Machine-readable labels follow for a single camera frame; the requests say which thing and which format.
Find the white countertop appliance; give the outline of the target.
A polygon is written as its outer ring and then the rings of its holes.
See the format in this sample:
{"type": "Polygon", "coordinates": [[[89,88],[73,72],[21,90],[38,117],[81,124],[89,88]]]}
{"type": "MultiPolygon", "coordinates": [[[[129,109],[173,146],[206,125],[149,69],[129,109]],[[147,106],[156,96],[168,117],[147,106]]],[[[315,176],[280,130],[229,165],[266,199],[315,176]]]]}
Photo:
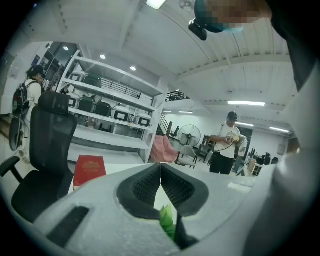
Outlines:
{"type": "Polygon", "coordinates": [[[150,127],[152,117],[146,113],[139,113],[135,115],[133,122],[136,125],[143,127],[150,127]]]}
{"type": "Polygon", "coordinates": [[[112,109],[111,117],[115,120],[128,122],[131,113],[130,110],[124,106],[115,106],[112,109]]]}
{"type": "Polygon", "coordinates": [[[69,107],[77,109],[79,107],[81,97],[76,93],[70,93],[68,95],[70,96],[70,99],[68,102],[69,107]]]}

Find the grey chair with black legs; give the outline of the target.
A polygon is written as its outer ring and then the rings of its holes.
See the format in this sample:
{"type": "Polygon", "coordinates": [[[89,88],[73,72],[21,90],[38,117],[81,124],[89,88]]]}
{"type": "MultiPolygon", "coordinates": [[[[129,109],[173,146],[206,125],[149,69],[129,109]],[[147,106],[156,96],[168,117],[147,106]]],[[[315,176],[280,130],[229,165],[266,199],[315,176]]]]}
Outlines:
{"type": "Polygon", "coordinates": [[[198,156],[194,152],[190,145],[184,145],[178,152],[175,164],[180,166],[189,166],[189,168],[195,168],[197,164],[198,156]]]}

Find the black standing fan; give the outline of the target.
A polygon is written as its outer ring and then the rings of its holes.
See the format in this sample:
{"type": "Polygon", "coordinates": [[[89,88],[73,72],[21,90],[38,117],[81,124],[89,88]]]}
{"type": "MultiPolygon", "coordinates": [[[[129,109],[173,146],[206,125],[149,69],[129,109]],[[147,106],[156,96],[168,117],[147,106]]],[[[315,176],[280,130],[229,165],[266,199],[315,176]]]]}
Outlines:
{"type": "Polygon", "coordinates": [[[193,124],[183,126],[179,129],[177,134],[180,145],[191,146],[192,148],[200,143],[201,137],[200,130],[193,124]]]}

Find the dark staircase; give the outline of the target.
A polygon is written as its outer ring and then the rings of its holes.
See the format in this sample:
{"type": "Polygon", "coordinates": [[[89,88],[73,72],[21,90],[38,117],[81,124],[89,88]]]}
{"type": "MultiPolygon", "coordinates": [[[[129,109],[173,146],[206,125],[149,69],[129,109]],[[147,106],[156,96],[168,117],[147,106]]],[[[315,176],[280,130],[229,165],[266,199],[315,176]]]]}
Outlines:
{"type": "MultiPolygon", "coordinates": [[[[189,100],[190,98],[186,96],[184,93],[182,93],[180,90],[176,90],[173,92],[169,92],[165,98],[165,103],[171,103],[175,101],[181,101],[181,100],[189,100]]],[[[169,110],[163,110],[162,114],[160,116],[159,124],[157,127],[156,135],[158,136],[167,136],[168,138],[175,138],[178,135],[178,131],[180,130],[179,127],[177,127],[175,130],[173,130],[173,122],[167,122],[164,113],[170,113],[169,110]]]]}

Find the rectangular ceiling light panel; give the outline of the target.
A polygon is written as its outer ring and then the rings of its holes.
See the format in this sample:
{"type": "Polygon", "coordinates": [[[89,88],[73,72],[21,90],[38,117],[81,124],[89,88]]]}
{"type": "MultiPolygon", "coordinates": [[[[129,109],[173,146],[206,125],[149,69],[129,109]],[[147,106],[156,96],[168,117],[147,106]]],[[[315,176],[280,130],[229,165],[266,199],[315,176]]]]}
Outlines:
{"type": "Polygon", "coordinates": [[[168,0],[147,0],[146,4],[155,9],[159,10],[168,0]]]}

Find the person's black clothing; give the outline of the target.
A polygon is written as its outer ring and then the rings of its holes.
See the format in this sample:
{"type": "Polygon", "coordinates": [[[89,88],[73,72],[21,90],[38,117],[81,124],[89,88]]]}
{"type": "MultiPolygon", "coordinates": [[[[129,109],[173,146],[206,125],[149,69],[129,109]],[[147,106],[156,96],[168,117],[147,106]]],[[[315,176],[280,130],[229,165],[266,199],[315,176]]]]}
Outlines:
{"type": "Polygon", "coordinates": [[[265,0],[272,12],[271,24],[286,41],[298,91],[320,62],[320,0],[265,0]]]}

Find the white metal shelf rack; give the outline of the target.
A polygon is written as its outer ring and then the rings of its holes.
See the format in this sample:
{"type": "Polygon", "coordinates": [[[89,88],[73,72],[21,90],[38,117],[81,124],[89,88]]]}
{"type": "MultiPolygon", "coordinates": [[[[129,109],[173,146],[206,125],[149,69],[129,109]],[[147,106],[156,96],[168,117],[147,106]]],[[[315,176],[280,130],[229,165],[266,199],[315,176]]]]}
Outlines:
{"type": "Polygon", "coordinates": [[[108,103],[130,110],[128,122],[69,107],[77,127],[70,145],[68,160],[80,155],[101,156],[107,164],[147,163],[164,108],[168,84],[161,77],[125,71],[103,61],[82,56],[76,51],[57,86],[57,91],[92,97],[95,104],[108,103]],[[137,125],[137,114],[151,116],[150,127],[137,125]]]}

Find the red hardcover book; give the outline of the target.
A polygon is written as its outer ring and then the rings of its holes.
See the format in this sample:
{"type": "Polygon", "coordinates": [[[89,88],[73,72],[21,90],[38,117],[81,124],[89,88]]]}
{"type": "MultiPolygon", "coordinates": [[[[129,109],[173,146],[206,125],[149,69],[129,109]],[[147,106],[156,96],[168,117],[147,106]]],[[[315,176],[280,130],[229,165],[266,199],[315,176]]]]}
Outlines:
{"type": "Polygon", "coordinates": [[[106,175],[102,156],[80,155],[75,165],[73,189],[76,190],[85,183],[106,175]]]}

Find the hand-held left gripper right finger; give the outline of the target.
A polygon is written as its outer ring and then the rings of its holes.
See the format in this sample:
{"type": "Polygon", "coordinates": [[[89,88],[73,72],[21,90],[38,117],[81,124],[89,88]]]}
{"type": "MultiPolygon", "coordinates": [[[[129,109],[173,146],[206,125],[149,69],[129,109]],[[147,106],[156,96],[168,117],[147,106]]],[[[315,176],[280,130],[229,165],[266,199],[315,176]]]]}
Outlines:
{"type": "Polygon", "coordinates": [[[160,165],[161,186],[177,211],[178,241],[161,256],[245,256],[247,229],[238,211],[253,178],[160,165]]]}

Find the long ceiling strip light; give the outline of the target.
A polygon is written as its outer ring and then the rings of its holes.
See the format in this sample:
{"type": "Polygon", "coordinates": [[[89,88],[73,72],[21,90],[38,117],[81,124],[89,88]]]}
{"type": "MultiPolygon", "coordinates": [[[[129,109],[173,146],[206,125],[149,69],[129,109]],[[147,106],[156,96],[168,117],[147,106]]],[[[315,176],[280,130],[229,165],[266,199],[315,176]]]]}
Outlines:
{"type": "Polygon", "coordinates": [[[229,100],[227,102],[229,105],[237,105],[237,106],[255,106],[255,107],[264,107],[266,105],[265,102],[258,101],[239,101],[239,100],[229,100]]]}

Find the dark green countertop appliance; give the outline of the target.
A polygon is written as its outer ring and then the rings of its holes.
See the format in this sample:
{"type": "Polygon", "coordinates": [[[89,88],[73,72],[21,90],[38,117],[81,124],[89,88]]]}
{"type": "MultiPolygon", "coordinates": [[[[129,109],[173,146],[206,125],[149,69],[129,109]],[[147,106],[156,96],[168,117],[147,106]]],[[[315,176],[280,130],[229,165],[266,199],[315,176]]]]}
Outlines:
{"type": "Polygon", "coordinates": [[[112,114],[112,107],[110,104],[100,101],[95,104],[94,113],[100,116],[110,117],[112,114]]]}
{"type": "Polygon", "coordinates": [[[95,108],[96,101],[93,97],[83,96],[78,105],[78,109],[88,113],[92,113],[95,108]]]}

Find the black mesh office chair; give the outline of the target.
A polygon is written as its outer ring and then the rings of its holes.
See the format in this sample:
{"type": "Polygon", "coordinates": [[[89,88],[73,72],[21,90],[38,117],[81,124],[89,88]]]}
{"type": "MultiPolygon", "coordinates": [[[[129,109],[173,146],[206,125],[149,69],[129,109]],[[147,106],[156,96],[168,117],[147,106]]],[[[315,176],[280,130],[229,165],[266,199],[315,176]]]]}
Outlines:
{"type": "Polygon", "coordinates": [[[78,125],[69,112],[70,96],[44,92],[32,109],[29,131],[30,164],[35,168],[21,177],[16,164],[21,160],[12,156],[0,165],[0,176],[12,172],[19,182],[11,206],[29,223],[58,200],[65,197],[73,180],[68,166],[70,145],[78,125]]]}

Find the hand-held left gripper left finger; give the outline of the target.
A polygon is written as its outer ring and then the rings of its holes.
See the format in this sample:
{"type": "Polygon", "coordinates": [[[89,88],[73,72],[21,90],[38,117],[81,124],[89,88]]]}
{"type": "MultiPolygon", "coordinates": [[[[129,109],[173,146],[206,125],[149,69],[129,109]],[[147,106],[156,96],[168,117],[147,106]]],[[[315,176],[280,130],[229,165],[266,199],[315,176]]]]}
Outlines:
{"type": "Polygon", "coordinates": [[[179,247],[160,224],[160,166],[145,164],[96,178],[35,221],[49,256],[173,256],[179,247]]]}

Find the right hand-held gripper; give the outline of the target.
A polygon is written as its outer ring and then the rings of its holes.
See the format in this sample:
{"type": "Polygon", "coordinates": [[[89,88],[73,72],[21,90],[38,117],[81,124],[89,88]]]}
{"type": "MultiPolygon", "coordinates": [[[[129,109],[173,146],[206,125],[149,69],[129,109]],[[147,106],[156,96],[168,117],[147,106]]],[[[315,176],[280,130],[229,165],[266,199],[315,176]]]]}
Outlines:
{"type": "Polygon", "coordinates": [[[320,67],[285,111],[300,145],[274,168],[249,256],[313,256],[320,236],[320,67]]]}

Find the green potted plant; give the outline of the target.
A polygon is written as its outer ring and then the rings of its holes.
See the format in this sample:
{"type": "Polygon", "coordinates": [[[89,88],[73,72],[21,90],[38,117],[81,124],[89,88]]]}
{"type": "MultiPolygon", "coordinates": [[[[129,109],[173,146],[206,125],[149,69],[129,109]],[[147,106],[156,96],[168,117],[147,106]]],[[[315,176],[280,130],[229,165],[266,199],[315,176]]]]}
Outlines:
{"type": "Polygon", "coordinates": [[[199,241],[187,234],[182,217],[177,214],[174,224],[172,207],[170,204],[163,206],[159,211],[160,226],[167,236],[181,249],[187,249],[199,241]]]}

